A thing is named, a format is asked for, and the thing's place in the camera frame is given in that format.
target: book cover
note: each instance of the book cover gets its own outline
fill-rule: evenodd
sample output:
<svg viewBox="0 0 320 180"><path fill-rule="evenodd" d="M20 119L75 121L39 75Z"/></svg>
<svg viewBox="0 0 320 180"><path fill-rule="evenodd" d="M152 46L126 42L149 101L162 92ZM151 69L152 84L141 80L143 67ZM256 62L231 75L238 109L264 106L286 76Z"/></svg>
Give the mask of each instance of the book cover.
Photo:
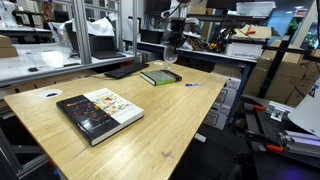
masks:
<svg viewBox="0 0 320 180"><path fill-rule="evenodd" d="M141 72L140 76L154 86L169 84L182 80L182 77L168 70Z"/></svg>
<svg viewBox="0 0 320 180"><path fill-rule="evenodd" d="M91 146L143 116L143 109L107 88L57 102Z"/></svg>

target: wire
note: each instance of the wire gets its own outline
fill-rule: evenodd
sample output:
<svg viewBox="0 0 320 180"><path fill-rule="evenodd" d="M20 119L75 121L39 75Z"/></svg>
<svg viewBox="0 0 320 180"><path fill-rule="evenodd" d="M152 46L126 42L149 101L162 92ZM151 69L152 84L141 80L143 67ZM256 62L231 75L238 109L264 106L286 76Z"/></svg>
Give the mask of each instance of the wire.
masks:
<svg viewBox="0 0 320 180"><path fill-rule="evenodd" d="M177 9L181 6L182 2L183 2L183 1L181 1L181 2L179 3L179 5L178 5L166 18L164 18L164 19L160 22L160 24L159 24L155 29L157 29L157 28L161 25L161 23L163 23L163 22L164 22L165 20L167 20L173 13L175 13L175 12L177 11Z"/></svg>
<svg viewBox="0 0 320 180"><path fill-rule="evenodd" d="M36 28L32 28L38 35L38 38L39 38L39 41L40 41L40 44L42 43L42 40L41 40L41 37L40 37L40 34L38 33L38 31L36 30Z"/></svg>
<svg viewBox="0 0 320 180"><path fill-rule="evenodd" d="M151 16L153 15L154 10L156 9L156 7L157 7L157 5L158 5L158 2L159 2L159 0L157 0L157 2L155 3L155 5L153 6L152 11L151 11ZM150 21L149 23L150 23L151 26L154 26L154 24L151 23L151 22L152 22L151 19L152 19L152 18L149 19L149 21Z"/></svg>

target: pen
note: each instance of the pen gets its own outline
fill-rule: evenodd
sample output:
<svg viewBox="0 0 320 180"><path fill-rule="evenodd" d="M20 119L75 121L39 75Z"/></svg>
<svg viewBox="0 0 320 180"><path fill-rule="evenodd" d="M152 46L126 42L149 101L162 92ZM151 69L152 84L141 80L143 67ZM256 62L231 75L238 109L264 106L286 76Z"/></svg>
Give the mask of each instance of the pen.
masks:
<svg viewBox="0 0 320 180"><path fill-rule="evenodd" d="M201 83L186 84L186 86L201 86Z"/></svg>

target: table top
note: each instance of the table top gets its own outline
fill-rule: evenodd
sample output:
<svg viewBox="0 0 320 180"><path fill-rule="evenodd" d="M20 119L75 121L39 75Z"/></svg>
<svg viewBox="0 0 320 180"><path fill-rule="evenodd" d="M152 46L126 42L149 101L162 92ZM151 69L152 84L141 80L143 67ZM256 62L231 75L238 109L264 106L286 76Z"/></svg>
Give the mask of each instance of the table top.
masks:
<svg viewBox="0 0 320 180"><path fill-rule="evenodd" d="M145 71L164 67L153 61ZM139 73L121 80L101 74L6 96L5 101L68 179L168 179L226 81L175 64L173 68L181 82L152 86ZM56 102L101 88L144 109L144 117L91 147ZM48 89L63 93L38 97Z"/></svg>
<svg viewBox="0 0 320 180"><path fill-rule="evenodd" d="M82 65L80 58L69 58L70 48L58 46L55 43L14 45L17 49L17 57L0 58L0 86L10 85L16 82L49 77L50 74L74 72L80 69L89 69L101 65L128 61L133 55L125 58L112 58L99 60L92 57L91 65ZM39 71L29 72L28 68L37 67Z"/></svg>

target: green book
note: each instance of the green book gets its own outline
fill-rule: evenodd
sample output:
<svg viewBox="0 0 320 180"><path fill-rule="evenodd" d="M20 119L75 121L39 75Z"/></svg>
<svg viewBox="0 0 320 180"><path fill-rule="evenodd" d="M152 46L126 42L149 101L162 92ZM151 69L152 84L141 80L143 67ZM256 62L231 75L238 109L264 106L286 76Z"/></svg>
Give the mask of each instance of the green book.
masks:
<svg viewBox="0 0 320 180"><path fill-rule="evenodd" d="M182 77L168 70L141 72L140 76L154 86L169 84L182 80Z"/></svg>

